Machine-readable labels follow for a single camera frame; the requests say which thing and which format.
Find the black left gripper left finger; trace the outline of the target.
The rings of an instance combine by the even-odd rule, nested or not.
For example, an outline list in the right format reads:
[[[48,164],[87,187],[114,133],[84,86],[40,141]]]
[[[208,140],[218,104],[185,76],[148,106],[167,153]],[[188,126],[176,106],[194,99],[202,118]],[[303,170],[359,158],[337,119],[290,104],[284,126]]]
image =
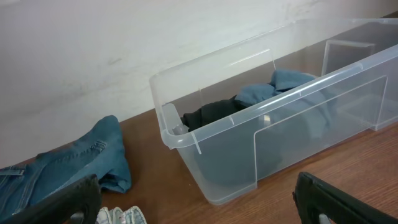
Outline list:
[[[3,224],[95,224],[100,208],[100,185],[93,174],[12,215]]]

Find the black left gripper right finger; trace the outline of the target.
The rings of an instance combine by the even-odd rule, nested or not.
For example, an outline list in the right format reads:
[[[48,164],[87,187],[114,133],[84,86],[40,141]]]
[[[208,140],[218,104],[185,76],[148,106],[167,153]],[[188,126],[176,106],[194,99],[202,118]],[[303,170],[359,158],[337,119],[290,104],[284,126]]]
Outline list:
[[[292,192],[298,215],[304,224],[334,223],[397,224],[397,219],[358,200],[308,173],[298,174]]]

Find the black garment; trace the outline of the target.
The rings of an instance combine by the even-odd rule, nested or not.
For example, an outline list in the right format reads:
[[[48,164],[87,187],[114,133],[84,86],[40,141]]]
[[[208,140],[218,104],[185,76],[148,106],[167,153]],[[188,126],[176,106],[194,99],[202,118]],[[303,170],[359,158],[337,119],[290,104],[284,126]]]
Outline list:
[[[243,109],[245,107],[232,97],[185,113],[181,120],[189,131],[193,131]],[[232,187],[268,175],[280,164],[282,157],[277,150],[275,134],[254,140],[254,133],[264,126],[262,118],[254,118],[202,141],[203,150],[201,154],[195,153],[195,160],[204,178],[214,184]]]

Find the blue shirt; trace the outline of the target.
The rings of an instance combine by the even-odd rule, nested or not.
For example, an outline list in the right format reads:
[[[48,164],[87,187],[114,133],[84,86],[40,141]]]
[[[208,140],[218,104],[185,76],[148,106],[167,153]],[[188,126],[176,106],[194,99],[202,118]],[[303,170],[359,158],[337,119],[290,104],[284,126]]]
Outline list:
[[[248,108],[300,85],[316,79],[309,73],[296,70],[275,70],[271,82],[247,85],[236,95],[235,100]],[[316,91],[301,99],[288,103],[264,115],[265,126],[275,124],[283,131],[299,128],[311,139],[322,137],[331,128],[334,115],[333,95],[326,90]]]

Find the clear plastic storage bin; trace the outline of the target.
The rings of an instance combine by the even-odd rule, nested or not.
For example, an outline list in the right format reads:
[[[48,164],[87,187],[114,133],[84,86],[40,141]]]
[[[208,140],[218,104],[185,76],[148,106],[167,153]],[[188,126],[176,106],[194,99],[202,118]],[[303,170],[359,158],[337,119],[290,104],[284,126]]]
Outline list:
[[[212,204],[397,121],[397,20],[306,19],[150,79],[163,143]]]

